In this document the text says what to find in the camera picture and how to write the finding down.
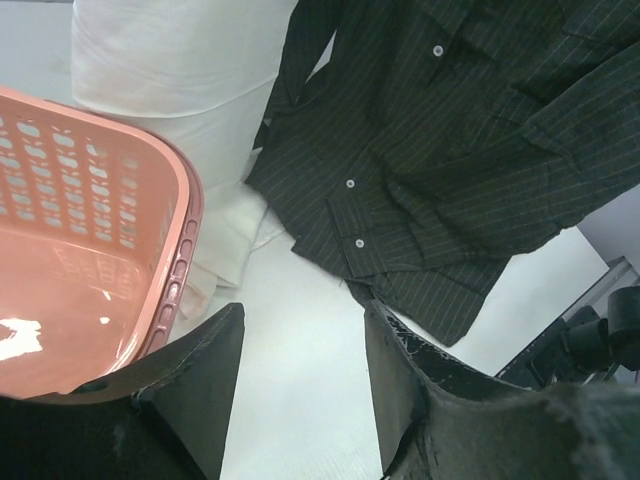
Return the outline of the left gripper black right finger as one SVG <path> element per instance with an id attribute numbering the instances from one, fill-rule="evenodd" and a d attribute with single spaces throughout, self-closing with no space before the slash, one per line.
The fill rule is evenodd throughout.
<path id="1" fill-rule="evenodd" d="M 365 337 L 384 478 L 638 478 L 637 386 L 522 389 L 446 354 L 377 301 Z"/>

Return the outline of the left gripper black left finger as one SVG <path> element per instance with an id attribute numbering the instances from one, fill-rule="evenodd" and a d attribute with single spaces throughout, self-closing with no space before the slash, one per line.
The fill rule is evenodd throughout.
<path id="1" fill-rule="evenodd" d="M 2 478 L 219 478 L 243 339 L 232 303 L 69 394 L 2 398 Z"/>

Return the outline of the dark pinstriped shirt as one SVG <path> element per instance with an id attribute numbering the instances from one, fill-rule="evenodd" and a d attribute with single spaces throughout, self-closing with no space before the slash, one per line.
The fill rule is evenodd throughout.
<path id="1" fill-rule="evenodd" d="M 639 182 L 635 1 L 301 1 L 248 185 L 296 254 L 443 345 Z"/>

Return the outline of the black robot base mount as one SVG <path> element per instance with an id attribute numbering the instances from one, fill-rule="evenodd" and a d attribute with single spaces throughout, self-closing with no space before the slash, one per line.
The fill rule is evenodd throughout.
<path id="1" fill-rule="evenodd" d="M 624 257 L 497 377 L 530 390 L 557 382 L 639 380 L 639 273 Z"/>

